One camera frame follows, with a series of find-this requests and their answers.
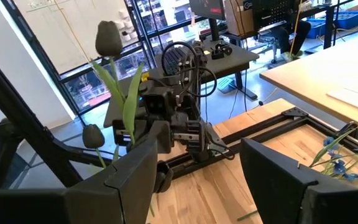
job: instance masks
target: monitor screen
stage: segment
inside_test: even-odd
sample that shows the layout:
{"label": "monitor screen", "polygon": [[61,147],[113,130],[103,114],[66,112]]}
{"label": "monitor screen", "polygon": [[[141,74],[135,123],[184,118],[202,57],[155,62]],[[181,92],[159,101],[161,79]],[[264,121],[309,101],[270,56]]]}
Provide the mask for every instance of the monitor screen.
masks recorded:
{"label": "monitor screen", "polygon": [[190,0],[191,10],[208,19],[225,19],[223,0]]}

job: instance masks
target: white wall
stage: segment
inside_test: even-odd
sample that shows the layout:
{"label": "white wall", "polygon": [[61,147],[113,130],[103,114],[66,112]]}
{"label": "white wall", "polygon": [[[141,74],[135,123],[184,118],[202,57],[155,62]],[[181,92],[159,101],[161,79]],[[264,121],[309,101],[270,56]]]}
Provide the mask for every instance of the white wall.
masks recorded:
{"label": "white wall", "polygon": [[14,24],[12,18],[2,6],[0,9],[0,69],[43,125],[53,128],[71,121],[74,118],[73,112],[23,35],[17,27],[11,24]]}

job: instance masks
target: wooden table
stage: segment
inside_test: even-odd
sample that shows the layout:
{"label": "wooden table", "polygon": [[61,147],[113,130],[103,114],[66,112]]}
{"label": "wooden table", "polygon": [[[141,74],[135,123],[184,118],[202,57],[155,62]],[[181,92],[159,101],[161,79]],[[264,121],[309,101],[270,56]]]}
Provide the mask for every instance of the wooden table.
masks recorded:
{"label": "wooden table", "polygon": [[327,95],[358,82],[358,39],[262,72],[260,77],[345,122],[358,124],[358,108]]}
{"label": "wooden table", "polygon": [[[217,124],[214,129],[224,137],[292,107],[289,102],[279,99]],[[322,148],[324,138],[315,129],[302,126],[265,142],[265,145],[309,165]],[[158,158],[168,159],[181,153],[184,153],[184,147],[177,146],[171,154],[161,154]],[[358,173],[358,165],[353,171]],[[219,161],[174,180],[168,191],[153,196],[152,205],[155,217],[149,212],[147,220],[151,224],[262,223],[257,213],[237,221],[256,210],[238,155],[233,161]]]}

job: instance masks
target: black bracket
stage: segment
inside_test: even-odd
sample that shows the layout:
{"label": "black bracket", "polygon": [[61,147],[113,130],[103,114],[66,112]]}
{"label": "black bracket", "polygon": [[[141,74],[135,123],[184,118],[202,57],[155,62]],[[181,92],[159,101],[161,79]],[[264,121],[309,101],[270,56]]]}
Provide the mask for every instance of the black bracket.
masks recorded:
{"label": "black bracket", "polygon": [[308,116],[308,113],[304,112],[303,110],[301,110],[297,107],[283,111],[281,114],[284,116],[290,116],[292,118],[304,118],[304,117]]}

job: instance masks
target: dark tulip bud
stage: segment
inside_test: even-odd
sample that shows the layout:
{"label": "dark tulip bud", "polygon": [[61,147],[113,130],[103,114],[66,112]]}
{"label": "dark tulip bud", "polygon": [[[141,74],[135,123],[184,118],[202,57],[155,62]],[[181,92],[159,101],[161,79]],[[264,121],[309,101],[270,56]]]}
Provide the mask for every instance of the dark tulip bud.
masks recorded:
{"label": "dark tulip bud", "polygon": [[85,147],[96,149],[104,145],[104,136],[97,125],[89,124],[82,132],[82,141]]}
{"label": "dark tulip bud", "polygon": [[118,57],[121,54],[122,42],[117,25],[113,21],[99,23],[95,47],[102,57]]}

